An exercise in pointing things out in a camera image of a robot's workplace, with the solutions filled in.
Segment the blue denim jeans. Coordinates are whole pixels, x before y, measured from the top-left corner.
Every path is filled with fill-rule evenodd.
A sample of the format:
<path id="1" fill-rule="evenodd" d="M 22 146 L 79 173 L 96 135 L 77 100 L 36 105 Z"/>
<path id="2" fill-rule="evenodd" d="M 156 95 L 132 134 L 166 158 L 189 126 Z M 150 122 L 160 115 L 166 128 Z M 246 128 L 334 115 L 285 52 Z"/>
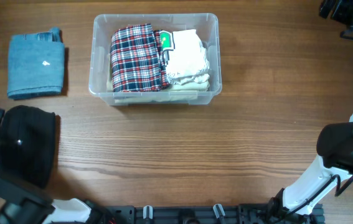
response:
<path id="1" fill-rule="evenodd" d="M 59 95 L 64 85 L 65 46 L 60 29 L 17 34 L 8 51 L 7 97 L 13 100 Z"/>

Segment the cream cloth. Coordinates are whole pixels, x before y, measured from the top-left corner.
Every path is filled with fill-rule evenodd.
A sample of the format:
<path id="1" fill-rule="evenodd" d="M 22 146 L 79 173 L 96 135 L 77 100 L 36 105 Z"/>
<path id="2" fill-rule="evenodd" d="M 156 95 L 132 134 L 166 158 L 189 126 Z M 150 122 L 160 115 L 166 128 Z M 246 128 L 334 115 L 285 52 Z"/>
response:
<path id="1" fill-rule="evenodd" d="M 210 75 L 208 73 L 179 78 L 175 84 L 170 84 L 161 92 L 154 92 L 145 96 L 121 97 L 115 99 L 115 103 L 136 104 L 196 100 L 198 92 L 207 91 L 210 88 L 209 78 Z"/>

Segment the red plaid shirt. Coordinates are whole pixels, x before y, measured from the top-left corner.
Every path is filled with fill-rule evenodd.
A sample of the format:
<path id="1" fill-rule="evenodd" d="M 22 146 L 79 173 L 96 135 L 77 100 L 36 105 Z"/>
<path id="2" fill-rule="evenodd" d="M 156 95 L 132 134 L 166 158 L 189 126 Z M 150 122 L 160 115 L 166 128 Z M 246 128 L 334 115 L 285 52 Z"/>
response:
<path id="1" fill-rule="evenodd" d="M 151 24 L 118 29 L 111 37 L 111 83 L 114 92 L 151 92 L 169 87 L 160 31 Z"/>

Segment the black garment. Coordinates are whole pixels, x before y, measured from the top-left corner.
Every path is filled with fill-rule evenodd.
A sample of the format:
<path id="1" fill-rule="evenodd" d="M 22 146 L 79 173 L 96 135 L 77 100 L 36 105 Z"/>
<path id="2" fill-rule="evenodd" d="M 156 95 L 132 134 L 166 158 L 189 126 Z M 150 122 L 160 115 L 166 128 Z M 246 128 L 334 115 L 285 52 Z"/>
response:
<path id="1" fill-rule="evenodd" d="M 56 115 L 36 107 L 16 106 L 0 127 L 0 171 L 44 189 L 56 149 Z"/>

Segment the white printed t-shirt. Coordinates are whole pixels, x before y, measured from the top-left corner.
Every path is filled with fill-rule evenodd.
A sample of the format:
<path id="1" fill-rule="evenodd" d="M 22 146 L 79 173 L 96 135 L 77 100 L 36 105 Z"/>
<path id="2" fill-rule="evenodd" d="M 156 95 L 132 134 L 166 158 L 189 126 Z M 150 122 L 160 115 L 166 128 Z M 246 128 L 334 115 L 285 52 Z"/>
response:
<path id="1" fill-rule="evenodd" d="M 195 29 L 159 32 L 166 80 L 172 85 L 209 81 L 207 49 Z"/>

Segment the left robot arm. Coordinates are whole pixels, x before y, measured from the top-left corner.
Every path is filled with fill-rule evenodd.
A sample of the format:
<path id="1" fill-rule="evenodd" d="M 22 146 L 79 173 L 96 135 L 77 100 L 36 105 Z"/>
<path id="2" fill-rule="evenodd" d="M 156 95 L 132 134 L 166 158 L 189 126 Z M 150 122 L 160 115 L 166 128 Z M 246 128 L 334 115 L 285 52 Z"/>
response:
<path id="1" fill-rule="evenodd" d="M 45 188 L 57 149 L 57 117 L 36 107 L 0 109 L 0 223 L 113 223 L 89 200 L 55 200 Z"/>

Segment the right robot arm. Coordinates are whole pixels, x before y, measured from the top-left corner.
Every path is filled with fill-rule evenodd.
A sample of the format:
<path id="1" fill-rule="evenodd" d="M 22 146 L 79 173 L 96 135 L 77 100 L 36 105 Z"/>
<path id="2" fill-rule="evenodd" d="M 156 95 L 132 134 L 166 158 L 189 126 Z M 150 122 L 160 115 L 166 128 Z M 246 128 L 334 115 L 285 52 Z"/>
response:
<path id="1" fill-rule="evenodd" d="M 353 40 L 353 0 L 324 0 L 319 16 L 346 26 L 340 37 Z M 347 123 L 329 124 L 319 134 L 317 156 L 296 182 L 267 205 L 267 223 L 315 223 L 315 206 L 330 191 L 340 196 L 353 183 L 353 114 Z"/>

